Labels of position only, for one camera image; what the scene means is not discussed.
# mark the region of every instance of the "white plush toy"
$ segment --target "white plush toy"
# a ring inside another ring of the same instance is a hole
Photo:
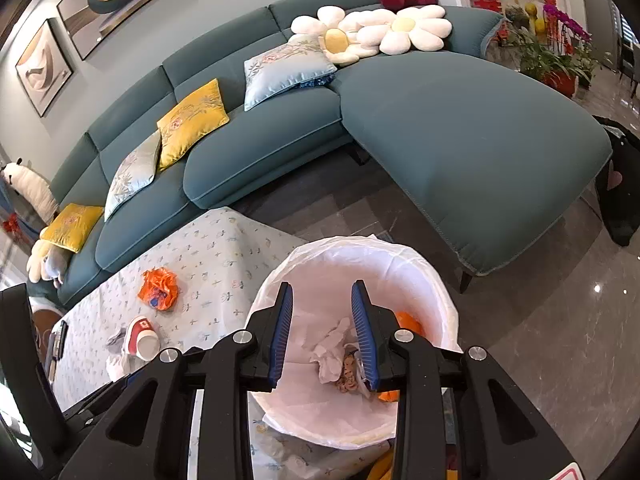
[[[379,48],[390,56],[404,54],[412,44],[418,50],[441,50],[444,47],[442,40],[452,30],[451,22],[444,20],[445,13],[443,7],[431,5],[398,10],[390,21],[387,16],[370,16],[364,20],[365,26],[358,30],[356,41],[363,48]]]
[[[2,177],[33,206],[42,221],[49,225],[58,209],[58,202],[53,198],[47,181],[35,171],[21,166],[21,162],[22,159],[19,158],[17,163],[7,164],[2,168]]]
[[[357,32],[365,25],[359,18],[366,12],[346,14],[340,7],[320,7],[317,19],[311,16],[298,16],[293,20],[291,31],[294,35],[289,42],[297,40],[302,34],[318,36],[325,56],[338,66],[347,66],[364,57],[375,56],[380,52],[377,46],[364,47],[356,39]],[[388,20],[395,18],[390,10],[379,9],[373,12],[378,14],[379,20],[383,20],[384,16]]]
[[[40,232],[40,240],[37,240],[31,249],[31,256],[27,260],[27,273],[32,283],[37,283],[40,280],[45,282],[53,280],[53,285],[60,288],[73,253],[43,240],[42,236],[46,230],[45,227]]]

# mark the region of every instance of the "sofa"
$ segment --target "sofa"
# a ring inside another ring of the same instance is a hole
[[[610,155],[578,105],[483,60],[502,16],[446,7],[441,52],[379,55],[338,70],[327,87],[295,89],[243,109],[244,61],[290,37],[318,7],[379,8],[378,0],[282,0],[204,34],[113,103],[51,183],[61,207],[104,206],[118,166],[190,92],[217,78],[230,121],[93,228],[58,299],[72,307],[203,210],[331,150],[363,146],[429,219],[465,269],[497,269],[562,215]]]

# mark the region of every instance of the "tablecloth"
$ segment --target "tablecloth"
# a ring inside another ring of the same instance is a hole
[[[244,327],[262,282],[295,248],[306,242],[223,207],[210,210],[148,250],[78,303],[68,323],[64,357],[53,391],[66,410],[110,382],[106,341],[138,315],[147,316],[163,348],[211,348]],[[165,266],[177,275],[180,294],[168,312],[144,305],[137,293],[142,273]],[[138,360],[137,367],[144,365]],[[267,426],[249,396],[252,461],[256,480],[341,480],[373,462],[388,443],[338,451],[282,435]],[[189,477],[196,478],[199,413],[196,398]]]

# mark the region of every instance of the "orange object in trash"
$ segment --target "orange object in trash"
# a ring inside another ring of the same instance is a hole
[[[396,319],[398,320],[400,328],[412,330],[418,335],[424,337],[424,329],[422,328],[420,321],[415,319],[415,317],[408,312],[404,312],[402,310],[400,312],[396,312]],[[398,400],[400,400],[400,391],[394,390],[392,392],[383,392],[378,395],[378,398],[383,402],[398,402]]]
[[[144,283],[138,297],[148,306],[158,310],[168,310],[178,297],[178,285],[175,274],[165,267],[146,270],[142,276]]]

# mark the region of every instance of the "floor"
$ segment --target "floor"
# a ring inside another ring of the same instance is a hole
[[[639,131],[628,79],[597,71],[575,98]],[[640,416],[640,237],[622,249],[577,200],[505,269],[457,292],[462,269],[375,161],[330,153],[234,205],[306,240],[377,234],[419,251],[460,312],[460,345],[482,345],[510,373],[596,479]]]

